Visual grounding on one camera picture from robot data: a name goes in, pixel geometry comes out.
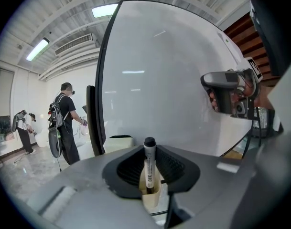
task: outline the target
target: black t-shirt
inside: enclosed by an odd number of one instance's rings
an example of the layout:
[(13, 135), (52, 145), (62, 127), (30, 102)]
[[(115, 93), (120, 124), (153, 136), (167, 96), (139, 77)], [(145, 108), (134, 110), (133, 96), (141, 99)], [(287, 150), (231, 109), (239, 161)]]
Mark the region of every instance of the black t-shirt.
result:
[[(60, 93), (56, 98), (55, 98), (55, 102), (58, 101), (59, 97), (64, 95), (64, 93)], [(70, 111), (75, 110), (75, 106), (74, 103), (72, 101), (72, 99), (68, 96), (64, 96), (62, 97), (62, 99), (59, 102), (59, 107), (60, 107), (60, 111), (61, 111), (61, 115), (63, 116), (63, 118), (65, 117), (65, 115), (69, 112), (69, 114), (67, 115), (66, 119), (65, 119), (65, 126), (67, 128), (67, 131), (73, 131), (72, 130), (72, 116)]]

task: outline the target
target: air vent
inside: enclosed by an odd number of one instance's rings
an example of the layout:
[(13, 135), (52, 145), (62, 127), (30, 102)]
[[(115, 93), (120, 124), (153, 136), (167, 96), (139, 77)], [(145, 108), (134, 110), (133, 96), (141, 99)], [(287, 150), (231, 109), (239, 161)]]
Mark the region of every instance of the air vent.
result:
[(80, 48), (80, 47), (84, 47), (84, 46), (91, 44), (91, 43), (95, 43), (92, 34), (81, 36), (73, 41), (66, 43), (65, 45), (63, 45), (59, 49), (55, 50), (55, 55), (62, 56), (64, 54), (67, 54), (68, 52), (71, 52), (71, 51), (73, 51), (77, 48)]

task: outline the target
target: window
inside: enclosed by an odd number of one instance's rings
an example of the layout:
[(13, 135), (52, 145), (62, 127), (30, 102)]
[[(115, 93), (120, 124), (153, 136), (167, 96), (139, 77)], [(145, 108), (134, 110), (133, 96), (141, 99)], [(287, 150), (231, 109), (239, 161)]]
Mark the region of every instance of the window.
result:
[(10, 114), (13, 76), (13, 72), (0, 68), (0, 142), (14, 139)]

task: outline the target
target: marker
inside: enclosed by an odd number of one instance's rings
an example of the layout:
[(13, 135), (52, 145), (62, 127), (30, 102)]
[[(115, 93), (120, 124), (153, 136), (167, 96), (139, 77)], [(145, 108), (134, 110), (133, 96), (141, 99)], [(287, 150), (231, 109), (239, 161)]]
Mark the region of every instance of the marker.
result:
[(154, 182), (155, 182), (155, 165), (156, 165), (156, 142), (153, 137), (147, 137), (144, 140), (144, 151), (145, 151), (145, 183), (147, 194), (154, 193)]

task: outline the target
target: white ceiling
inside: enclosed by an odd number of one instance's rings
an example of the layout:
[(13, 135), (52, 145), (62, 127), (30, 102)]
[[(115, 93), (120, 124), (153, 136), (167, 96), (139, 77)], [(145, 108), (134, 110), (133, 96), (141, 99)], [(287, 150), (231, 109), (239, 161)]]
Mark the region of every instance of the white ceiling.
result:
[[(94, 18), (92, 8), (120, 0), (26, 0), (0, 36), (0, 60), (43, 73), (56, 59), (54, 51), (82, 35), (93, 33), (100, 47), (110, 16)], [(249, 0), (154, 0), (179, 6), (224, 30), (249, 9)], [(32, 62), (26, 59), (46, 37), (50, 43)]]

